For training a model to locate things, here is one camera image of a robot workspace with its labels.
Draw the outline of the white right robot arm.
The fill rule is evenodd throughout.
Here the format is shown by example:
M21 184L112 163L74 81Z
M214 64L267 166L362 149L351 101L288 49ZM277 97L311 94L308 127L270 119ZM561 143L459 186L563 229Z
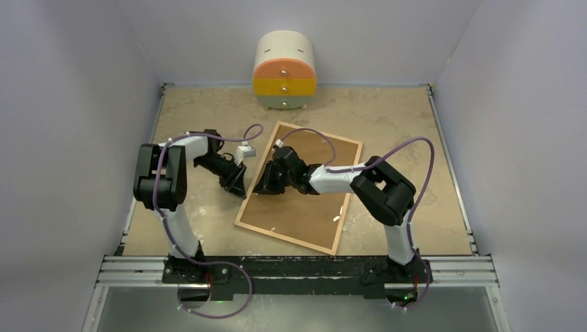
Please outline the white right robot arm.
M415 207L415 186L378 156L366 163L339 167L307 164L289 146L276 147L253 192L279 195L292 187L300 194L354 194L383 225L390 276L404 282L416 271L408 217Z

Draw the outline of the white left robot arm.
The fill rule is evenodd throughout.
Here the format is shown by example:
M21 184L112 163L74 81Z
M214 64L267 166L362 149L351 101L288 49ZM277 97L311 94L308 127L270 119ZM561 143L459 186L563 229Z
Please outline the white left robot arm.
M226 139L214 129L188 131L162 145L147 143L138 149L133 195L160 219L170 252L167 270L190 283L200 282L212 266L232 267L227 261L206 261L185 211L187 165L203 167L219 179L220 187L246 197L246 165L234 154L223 154Z

